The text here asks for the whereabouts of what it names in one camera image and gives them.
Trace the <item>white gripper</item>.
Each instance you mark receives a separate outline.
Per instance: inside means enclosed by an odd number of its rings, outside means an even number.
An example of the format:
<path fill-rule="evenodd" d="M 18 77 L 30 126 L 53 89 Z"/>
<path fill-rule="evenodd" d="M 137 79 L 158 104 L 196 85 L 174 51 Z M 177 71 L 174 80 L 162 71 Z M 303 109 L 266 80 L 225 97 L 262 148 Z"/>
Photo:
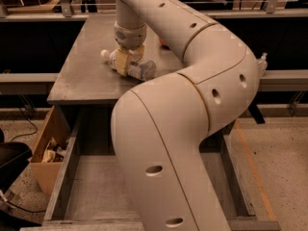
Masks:
<path fill-rule="evenodd" d="M 124 48 L 117 48 L 115 52 L 115 69 L 122 76 L 127 75 L 127 68 L 131 61 L 138 62 L 144 55 L 143 43 L 146 39 L 146 24 L 142 21 L 136 27 L 120 25 L 115 22 L 115 41 Z"/>

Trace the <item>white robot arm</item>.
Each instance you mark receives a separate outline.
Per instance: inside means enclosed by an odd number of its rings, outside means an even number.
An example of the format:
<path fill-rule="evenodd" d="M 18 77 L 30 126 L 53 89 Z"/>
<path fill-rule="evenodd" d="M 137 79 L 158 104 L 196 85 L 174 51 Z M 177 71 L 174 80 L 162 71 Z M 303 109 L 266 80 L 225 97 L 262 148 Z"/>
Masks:
<path fill-rule="evenodd" d="M 231 231 L 199 145 L 254 99 L 254 54 L 178 0 L 116 0 L 116 17 L 142 19 L 184 65 L 128 90 L 112 114 L 115 154 L 145 231 Z"/>

